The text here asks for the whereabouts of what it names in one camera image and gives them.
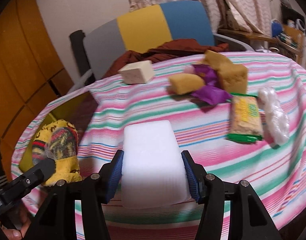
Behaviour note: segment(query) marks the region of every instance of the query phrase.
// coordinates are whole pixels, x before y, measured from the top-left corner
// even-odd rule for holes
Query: yellow sponge
[[[228,93],[246,94],[247,67],[234,64],[227,57],[214,51],[207,50],[203,64],[209,65],[217,72],[221,89]]]
[[[171,90],[177,95],[191,93],[205,86],[204,80],[194,74],[179,73],[171,75],[168,80],[171,83]]]
[[[225,68],[217,72],[221,88],[228,93],[246,94],[247,68],[241,64],[233,64],[231,68]]]
[[[219,71],[229,68],[233,62],[222,54],[207,50],[205,52],[205,58],[202,60],[202,64],[209,65],[215,71]]]

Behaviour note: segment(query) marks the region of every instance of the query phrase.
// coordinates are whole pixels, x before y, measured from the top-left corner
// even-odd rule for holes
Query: striped tablecloth
[[[223,54],[248,67],[249,94],[256,95],[264,86],[276,89],[291,121],[288,143],[277,147],[267,132],[265,140],[252,145],[228,141],[225,135],[229,129],[229,103],[211,107],[189,95],[169,95],[168,76],[182,72],[186,65],[203,57],[195,55],[154,64],[155,78],[149,84],[126,85],[120,75],[115,75],[49,103],[16,145],[13,178],[21,174],[19,161],[43,117],[69,99],[90,91],[99,106],[79,147],[83,176],[98,172],[117,149],[123,148],[126,125],[169,120],[181,150],[189,150],[195,162],[224,181],[248,180],[277,228],[281,228],[306,206],[306,70],[278,54]],[[44,196],[43,189],[38,187],[23,201],[34,214]],[[194,239],[203,206],[193,200],[162,208],[128,210],[121,206],[120,199],[119,188],[114,199],[103,206],[113,240]],[[228,235],[229,211],[226,203],[222,239]],[[78,238],[84,239],[78,202],[76,218]]]

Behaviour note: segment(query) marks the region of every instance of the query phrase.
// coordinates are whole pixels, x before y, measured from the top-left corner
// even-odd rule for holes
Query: screw
[[[241,185],[244,186],[244,187],[247,187],[249,185],[248,181],[247,180],[242,180],[241,182]]]
[[[207,178],[208,180],[213,180],[213,179],[215,179],[215,176],[214,176],[214,174],[212,174],[212,173],[208,173],[208,174],[206,174],[206,178]]]
[[[60,179],[57,183],[56,183],[56,185],[58,185],[58,186],[63,186],[64,184],[65,184],[65,180],[63,180],[63,179]]]
[[[98,179],[100,177],[100,175],[98,173],[93,173],[91,175],[91,179]]]

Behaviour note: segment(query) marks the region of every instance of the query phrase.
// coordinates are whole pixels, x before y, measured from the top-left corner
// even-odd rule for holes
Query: finger
[[[26,231],[28,231],[30,224],[31,224],[31,221],[29,219],[27,219],[27,221],[23,224],[21,228],[21,234],[23,237],[25,236]]]
[[[9,240],[21,240],[22,235],[20,231],[15,230],[15,229],[7,229],[7,228],[2,228],[4,234]]]

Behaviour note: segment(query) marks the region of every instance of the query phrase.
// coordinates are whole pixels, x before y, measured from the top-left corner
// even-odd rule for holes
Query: white foam block
[[[122,206],[161,207],[191,198],[181,150],[169,121],[124,129]]]

